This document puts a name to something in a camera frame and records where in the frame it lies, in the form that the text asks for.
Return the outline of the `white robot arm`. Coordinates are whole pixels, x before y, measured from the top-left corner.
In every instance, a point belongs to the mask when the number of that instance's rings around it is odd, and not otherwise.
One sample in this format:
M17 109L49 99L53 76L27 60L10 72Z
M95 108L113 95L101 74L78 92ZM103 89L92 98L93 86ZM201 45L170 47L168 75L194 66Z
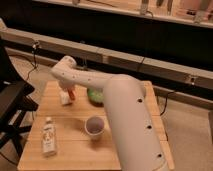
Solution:
M78 70L71 56L64 56L51 73L63 88L78 84L103 93L122 171L169 171L141 81L126 74Z

